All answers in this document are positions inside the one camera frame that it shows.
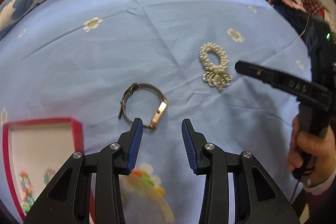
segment cable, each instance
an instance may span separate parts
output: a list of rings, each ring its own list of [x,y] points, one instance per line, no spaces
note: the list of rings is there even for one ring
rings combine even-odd
[[[308,15],[308,19],[307,19],[307,23],[306,23],[306,26],[304,28],[304,30],[302,31],[302,33],[300,34],[300,37],[305,33],[306,31],[306,28],[307,28],[307,25],[308,25],[308,21],[309,21],[309,17],[310,17],[310,14]]]
[[[295,196],[297,187],[299,186],[299,182],[300,182],[300,181],[298,180],[297,183],[296,183],[296,186],[295,186],[295,189],[294,189],[294,191],[293,191],[292,197],[291,197],[291,199],[290,199],[290,201],[289,201],[290,204],[292,204],[292,202],[293,202],[293,199],[294,199],[294,196]]]

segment pearl bracelet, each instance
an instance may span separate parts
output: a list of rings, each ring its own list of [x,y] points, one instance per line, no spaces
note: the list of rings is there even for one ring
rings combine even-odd
[[[219,65],[210,62],[208,52],[214,52],[217,55]],[[228,67],[227,55],[220,46],[211,42],[204,44],[199,52],[199,60],[206,70],[203,74],[203,80],[209,86],[215,86],[218,90],[223,90],[230,84],[232,76],[226,72]]]

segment light blue bedsheet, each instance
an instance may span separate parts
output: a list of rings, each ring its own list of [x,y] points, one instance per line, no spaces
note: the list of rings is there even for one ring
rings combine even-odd
[[[96,28],[85,26],[94,18]],[[227,34],[230,28],[243,42]],[[198,52],[206,42],[228,55],[233,81],[221,93],[202,80]],[[205,177],[189,167],[184,118],[225,151],[251,151],[288,198],[295,186],[285,164],[295,97],[238,75],[238,60],[310,80],[304,43],[265,0],[47,0],[1,40],[0,109],[9,121],[78,119],[90,154],[129,130],[118,120],[125,89],[134,82],[157,86],[168,108],[155,131],[144,130],[137,166],[153,166],[176,223],[198,223]],[[152,92],[139,90],[127,111],[148,123],[158,104]],[[0,198],[19,220],[2,161],[0,174]],[[164,223],[143,198],[129,200],[125,216],[129,224]]]

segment finger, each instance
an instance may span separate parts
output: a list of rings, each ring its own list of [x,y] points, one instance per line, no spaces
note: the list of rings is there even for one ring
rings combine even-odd
[[[290,148],[296,148],[296,135],[300,132],[300,121],[299,121],[299,115],[296,115],[293,119],[292,123],[292,135],[291,135],[291,142],[290,142]]]
[[[331,126],[328,127],[327,135],[325,136],[325,141],[330,142],[332,144],[335,143],[335,135]]]
[[[287,165],[287,168],[288,168],[289,172],[293,172],[295,170],[295,166],[292,165],[292,163],[290,162],[289,158],[287,158],[286,165]]]
[[[296,142],[303,151],[318,158],[328,157],[332,149],[332,144],[326,139],[321,139],[304,131],[298,134]]]
[[[296,143],[296,135],[292,133],[291,135],[291,142],[290,142],[290,149],[295,149],[297,148],[297,143]]]
[[[298,134],[301,131],[301,126],[300,126],[300,119],[299,119],[299,114],[296,115],[293,119],[293,131],[292,133],[294,135]]]
[[[296,149],[291,149],[288,152],[287,166],[294,166],[300,168],[303,165],[303,159]]]

